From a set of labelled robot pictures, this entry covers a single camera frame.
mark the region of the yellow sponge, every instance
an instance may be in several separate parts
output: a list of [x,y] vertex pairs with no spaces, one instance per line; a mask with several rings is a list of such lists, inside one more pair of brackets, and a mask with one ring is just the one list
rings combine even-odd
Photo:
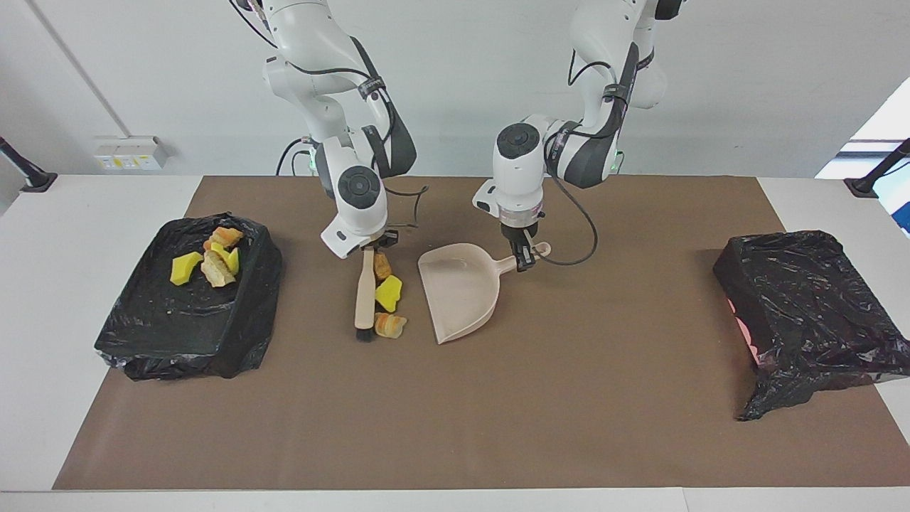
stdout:
[[202,254],[190,252],[174,258],[171,262],[171,282],[180,286],[189,282],[189,276],[192,275],[193,269],[202,261]]
[[235,247],[233,251],[228,252],[225,249],[225,246],[220,243],[213,241],[211,243],[211,250],[216,252],[218,256],[221,257],[221,260],[227,265],[227,269],[230,271],[231,275],[237,275],[237,272],[240,271],[240,249]]
[[395,312],[401,300],[401,279],[390,275],[376,289],[376,302],[387,312]]

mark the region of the white wall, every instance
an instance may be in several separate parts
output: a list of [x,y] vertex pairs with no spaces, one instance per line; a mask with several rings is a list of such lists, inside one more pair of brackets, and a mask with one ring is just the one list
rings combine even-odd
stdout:
[[14,173],[13,166],[5,160],[0,161],[0,215],[13,204],[17,190],[22,187],[21,177]]
[[910,137],[910,78],[856,132],[857,140],[903,140]]
[[[836,159],[824,166],[817,178],[862,178],[880,163],[882,163],[882,159]],[[889,214],[900,210],[910,202],[910,169],[904,168],[879,179],[875,183],[875,193],[878,194],[882,206]]]
[[[269,48],[228,0],[6,0],[0,132],[48,170],[97,172],[93,137],[117,126],[32,3],[128,130],[175,153],[168,173],[269,173],[305,133],[264,88]],[[581,112],[565,85],[574,0],[331,4],[389,83],[415,173],[489,174],[501,128]],[[903,0],[689,2],[659,26],[670,91],[630,114],[623,171],[814,176],[910,76],[908,23]],[[345,99],[349,124],[369,122],[356,93]]]

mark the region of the white table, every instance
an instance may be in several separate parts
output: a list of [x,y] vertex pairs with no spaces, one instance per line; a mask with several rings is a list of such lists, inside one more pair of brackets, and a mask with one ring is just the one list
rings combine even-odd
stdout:
[[[0,371],[0,510],[910,509],[910,488],[48,492],[106,373],[86,347],[148,241],[183,216],[199,181],[61,176],[0,217],[0,348],[10,362]],[[853,198],[840,181],[760,182],[786,229],[826,230],[844,244],[910,333],[910,240],[882,206]],[[910,379],[877,388],[910,439]]]

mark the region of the wooden brush handle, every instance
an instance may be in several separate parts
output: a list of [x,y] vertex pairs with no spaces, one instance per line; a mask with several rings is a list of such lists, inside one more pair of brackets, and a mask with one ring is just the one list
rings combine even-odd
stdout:
[[368,247],[363,250],[363,269],[357,283],[357,303],[354,309],[354,327],[372,329],[376,312],[376,278],[373,277],[373,258],[375,250]]

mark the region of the dustpan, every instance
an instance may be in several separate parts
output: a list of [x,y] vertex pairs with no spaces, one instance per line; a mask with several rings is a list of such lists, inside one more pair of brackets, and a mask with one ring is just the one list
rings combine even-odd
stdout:
[[[550,244],[538,243],[539,254],[550,254]],[[443,344],[477,331],[493,315],[500,296],[500,276],[516,268],[515,258],[493,260],[471,243],[440,247],[417,261],[423,290],[430,305],[436,342]]]

